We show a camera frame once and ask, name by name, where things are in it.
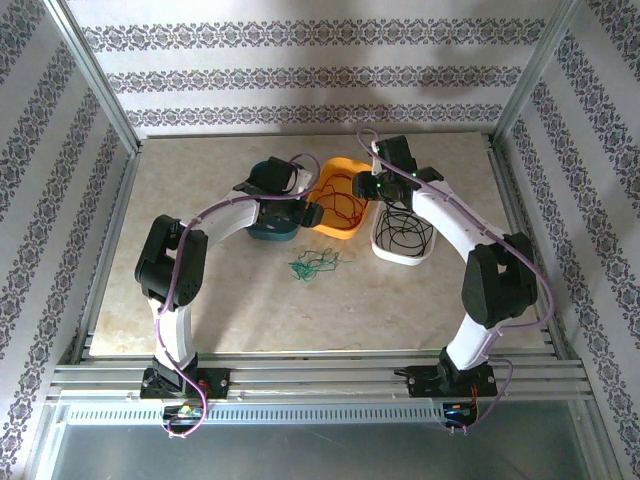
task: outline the orange container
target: orange container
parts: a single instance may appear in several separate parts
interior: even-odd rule
[[[332,158],[322,167],[316,189],[309,194],[308,199],[309,202],[316,202],[325,207],[322,222],[314,227],[314,230],[340,240],[348,240],[356,234],[364,223],[370,202],[353,197],[351,180],[356,173],[370,171],[371,165],[368,163],[343,157]],[[334,192],[345,194],[353,200],[345,195],[332,195]],[[353,219],[344,218],[352,216],[354,211],[360,217],[355,224]]]

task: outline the marble surface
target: marble surface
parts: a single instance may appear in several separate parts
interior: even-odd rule
[[[419,166],[440,171],[487,220],[507,229],[482,137],[478,133],[408,135]],[[367,161],[351,135],[149,140],[127,208],[98,318],[92,355],[151,354],[152,317],[133,270],[153,219],[187,218],[225,196],[269,156],[313,153]],[[375,209],[351,240],[301,229],[290,242],[254,240],[237,232],[209,250],[205,280],[193,304],[200,352],[441,348],[455,335],[464,309],[464,262],[442,237],[418,267],[386,262],[371,250]],[[310,283],[291,276],[288,262],[327,247],[349,263]],[[532,321],[529,309],[521,321]],[[501,347],[543,345],[538,331],[517,332]]]

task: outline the patterned wallpaper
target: patterned wallpaper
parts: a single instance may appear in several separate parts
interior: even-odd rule
[[[0,0],[0,479],[21,478],[128,155],[38,0]]]
[[[639,2],[589,0],[507,140],[624,478],[640,478]]]
[[[558,0],[69,0],[140,135],[490,131]]]

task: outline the green wire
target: green wire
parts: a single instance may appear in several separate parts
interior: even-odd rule
[[[349,263],[340,260],[339,256],[340,253],[334,253],[331,248],[327,248],[324,252],[307,250],[298,255],[296,262],[289,263],[294,272],[291,276],[296,280],[310,282],[316,278],[318,272],[332,272],[338,267],[339,263]]]

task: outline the white wall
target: white wall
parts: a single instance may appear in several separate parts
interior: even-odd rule
[[[127,153],[37,0],[0,0],[0,478],[21,478]]]
[[[482,130],[558,0],[70,0],[141,135]]]
[[[625,478],[640,478],[639,3],[585,2],[507,139]]]

